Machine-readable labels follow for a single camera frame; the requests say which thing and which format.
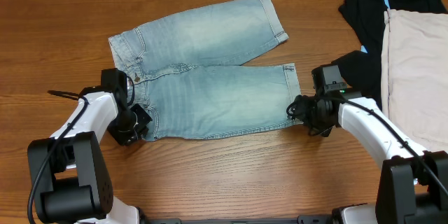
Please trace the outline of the light blue denim shorts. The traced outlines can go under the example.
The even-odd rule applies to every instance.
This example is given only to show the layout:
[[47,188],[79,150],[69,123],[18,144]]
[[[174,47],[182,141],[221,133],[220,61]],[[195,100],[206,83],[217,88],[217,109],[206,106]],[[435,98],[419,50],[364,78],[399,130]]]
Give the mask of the light blue denim shorts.
[[271,0],[194,8],[109,38],[115,66],[151,117],[147,141],[280,130],[300,93],[295,65],[250,66],[288,38]]

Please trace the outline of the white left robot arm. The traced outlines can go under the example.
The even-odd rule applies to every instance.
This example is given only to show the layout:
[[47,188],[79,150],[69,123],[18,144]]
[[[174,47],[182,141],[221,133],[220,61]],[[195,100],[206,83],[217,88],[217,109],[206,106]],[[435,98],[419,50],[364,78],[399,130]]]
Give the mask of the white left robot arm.
[[30,223],[148,222],[140,208],[119,200],[100,148],[105,133],[121,146],[142,140],[151,117],[134,103],[134,83],[117,68],[105,69],[98,86],[80,93],[50,91],[77,101],[66,123],[47,139],[27,149],[31,191]]

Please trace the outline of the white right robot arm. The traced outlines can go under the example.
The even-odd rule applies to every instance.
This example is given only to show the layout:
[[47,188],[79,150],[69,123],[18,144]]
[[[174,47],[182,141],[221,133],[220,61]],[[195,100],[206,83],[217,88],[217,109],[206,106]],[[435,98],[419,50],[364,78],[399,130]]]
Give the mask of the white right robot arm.
[[375,100],[349,88],[298,95],[287,107],[309,135],[327,137],[341,127],[361,143],[381,169],[377,199],[333,209],[320,223],[446,223],[447,153],[430,152],[401,132]]

